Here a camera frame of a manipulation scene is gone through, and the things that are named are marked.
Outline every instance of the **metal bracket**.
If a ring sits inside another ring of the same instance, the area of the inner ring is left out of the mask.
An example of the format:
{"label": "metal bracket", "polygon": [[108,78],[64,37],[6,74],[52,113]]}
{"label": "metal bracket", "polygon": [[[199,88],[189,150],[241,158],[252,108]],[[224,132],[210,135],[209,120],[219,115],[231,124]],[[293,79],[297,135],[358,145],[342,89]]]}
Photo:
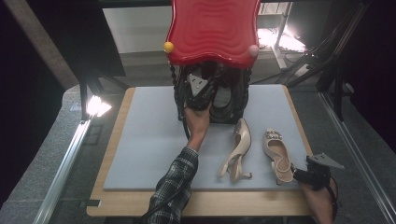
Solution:
{"label": "metal bracket", "polygon": [[101,200],[92,200],[92,199],[89,199],[89,200],[86,202],[85,205],[86,205],[87,207],[88,207],[88,206],[91,206],[91,207],[100,207],[101,203],[102,203]]}
{"label": "metal bracket", "polygon": [[329,156],[326,156],[326,154],[318,154],[316,156],[311,156],[308,157],[309,160],[316,162],[317,164],[324,165],[324,166],[329,166],[329,167],[334,167],[338,169],[344,170],[345,167],[338,163],[337,161],[333,160]]}
{"label": "metal bracket", "polygon": [[207,80],[202,79],[200,77],[196,77],[193,74],[190,74],[190,84],[191,84],[192,95],[195,97],[206,86]]}

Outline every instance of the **plaid shirt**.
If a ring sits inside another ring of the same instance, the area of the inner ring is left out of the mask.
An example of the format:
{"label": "plaid shirt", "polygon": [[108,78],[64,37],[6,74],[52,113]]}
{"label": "plaid shirt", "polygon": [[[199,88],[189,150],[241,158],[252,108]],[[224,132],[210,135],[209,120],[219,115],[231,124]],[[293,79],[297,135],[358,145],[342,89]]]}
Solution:
{"label": "plaid shirt", "polygon": [[155,193],[149,201],[149,209],[171,197],[184,183],[184,189],[152,214],[145,223],[180,223],[181,212],[189,202],[191,196],[191,181],[198,169],[198,153],[184,147],[180,154],[172,162],[168,172],[157,184]]}

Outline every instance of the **embellished slingback shoe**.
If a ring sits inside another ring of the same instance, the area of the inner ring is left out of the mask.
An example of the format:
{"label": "embellished slingback shoe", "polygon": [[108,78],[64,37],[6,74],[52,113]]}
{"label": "embellished slingback shoe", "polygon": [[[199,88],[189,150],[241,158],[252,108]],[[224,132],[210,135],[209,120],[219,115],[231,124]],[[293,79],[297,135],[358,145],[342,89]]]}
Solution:
{"label": "embellished slingback shoe", "polygon": [[222,178],[226,172],[229,172],[231,181],[234,183],[241,178],[252,177],[251,173],[244,174],[242,171],[242,159],[248,152],[251,144],[250,132],[244,119],[238,120],[233,130],[233,136],[235,140],[233,152],[220,167],[218,177]]}
{"label": "embellished slingback shoe", "polygon": [[273,160],[271,165],[276,175],[276,183],[282,185],[293,180],[289,153],[282,141],[282,135],[274,129],[267,129],[263,148],[265,154]]}

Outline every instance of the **human arm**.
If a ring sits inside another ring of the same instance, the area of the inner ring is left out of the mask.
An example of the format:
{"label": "human arm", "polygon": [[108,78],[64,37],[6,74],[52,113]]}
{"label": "human arm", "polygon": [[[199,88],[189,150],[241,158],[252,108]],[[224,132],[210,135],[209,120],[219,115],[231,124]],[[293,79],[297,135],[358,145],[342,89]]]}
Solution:
{"label": "human arm", "polygon": [[172,162],[168,172],[160,179],[155,193],[149,202],[149,211],[167,199],[176,196],[161,205],[157,211],[145,220],[145,223],[179,223],[181,212],[190,200],[191,181],[198,169],[198,151],[205,139],[209,126],[209,108],[204,111],[194,111],[185,108],[187,126],[191,137],[187,145]]}
{"label": "human arm", "polygon": [[[334,207],[332,204],[335,202],[333,201],[330,192],[326,188],[312,190],[309,185],[302,182],[299,182],[299,186],[303,191],[306,202],[318,221],[318,224],[333,224]],[[330,181],[330,188],[332,189],[332,192],[335,192],[334,197],[336,198],[338,196],[337,186],[332,178]]]}

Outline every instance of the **light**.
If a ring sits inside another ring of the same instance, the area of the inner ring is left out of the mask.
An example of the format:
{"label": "light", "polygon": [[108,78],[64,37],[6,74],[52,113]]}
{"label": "light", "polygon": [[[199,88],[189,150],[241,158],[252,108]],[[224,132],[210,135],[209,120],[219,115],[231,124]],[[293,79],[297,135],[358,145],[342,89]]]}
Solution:
{"label": "light", "polygon": [[94,95],[88,103],[87,112],[92,116],[97,114],[97,117],[101,117],[109,109],[111,109],[111,105],[102,102],[102,99],[99,96]]}
{"label": "light", "polygon": [[305,44],[294,38],[294,34],[285,27],[282,38],[279,41],[279,47],[282,49],[294,50],[298,52],[305,51]]}
{"label": "light", "polygon": [[102,117],[102,115],[104,115],[109,109],[111,109],[111,105],[108,105],[105,102],[102,102],[100,104],[97,116],[99,118]]}
{"label": "light", "polygon": [[[278,33],[272,32],[268,29],[259,29],[257,35],[259,36],[260,48],[267,46],[272,47],[278,38]],[[285,27],[278,46],[287,50],[294,50],[298,52],[305,51],[305,44],[295,39],[291,31],[288,30],[288,27]]]}

